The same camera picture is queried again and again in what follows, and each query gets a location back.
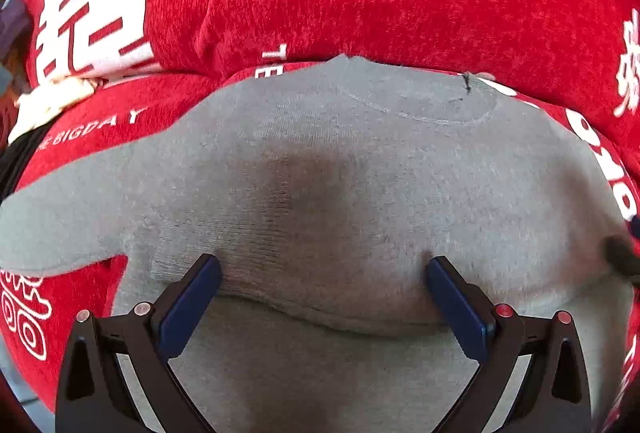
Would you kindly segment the cream white garment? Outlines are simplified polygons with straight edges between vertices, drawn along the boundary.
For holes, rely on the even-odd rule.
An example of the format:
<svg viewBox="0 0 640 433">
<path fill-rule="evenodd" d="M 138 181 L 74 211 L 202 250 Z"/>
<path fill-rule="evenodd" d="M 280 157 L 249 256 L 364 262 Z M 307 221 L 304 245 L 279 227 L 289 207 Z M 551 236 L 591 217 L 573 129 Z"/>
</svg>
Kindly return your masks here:
<svg viewBox="0 0 640 433">
<path fill-rule="evenodd" d="M 32 93 L 18 97 L 17 120 L 9 133 L 8 144 L 17 138 L 51 122 L 66 109 L 91 97 L 105 84 L 100 78 L 76 78 L 68 76 L 60 81 L 46 82 Z"/>
</svg>

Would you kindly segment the black garment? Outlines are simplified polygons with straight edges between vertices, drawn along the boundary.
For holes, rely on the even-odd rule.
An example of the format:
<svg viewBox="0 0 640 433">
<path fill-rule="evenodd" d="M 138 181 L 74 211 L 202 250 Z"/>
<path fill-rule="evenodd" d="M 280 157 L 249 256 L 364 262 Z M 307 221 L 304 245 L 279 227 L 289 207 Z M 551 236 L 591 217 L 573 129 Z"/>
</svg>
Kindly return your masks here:
<svg viewBox="0 0 640 433">
<path fill-rule="evenodd" d="M 1 153 L 0 159 L 0 201 L 14 193 L 30 159 L 47 136 L 54 121 L 29 130 L 16 138 Z"/>
</svg>

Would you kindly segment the purple garment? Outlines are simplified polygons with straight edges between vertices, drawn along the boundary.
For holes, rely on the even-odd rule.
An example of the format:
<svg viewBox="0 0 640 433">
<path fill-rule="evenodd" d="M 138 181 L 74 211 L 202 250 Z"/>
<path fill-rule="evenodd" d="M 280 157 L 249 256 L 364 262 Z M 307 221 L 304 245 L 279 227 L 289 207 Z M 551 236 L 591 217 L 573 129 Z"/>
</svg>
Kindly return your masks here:
<svg viewBox="0 0 640 433">
<path fill-rule="evenodd" d="M 32 29 L 32 19 L 22 0 L 8 0 L 1 9 L 0 59 L 5 60 L 14 43 Z"/>
</svg>

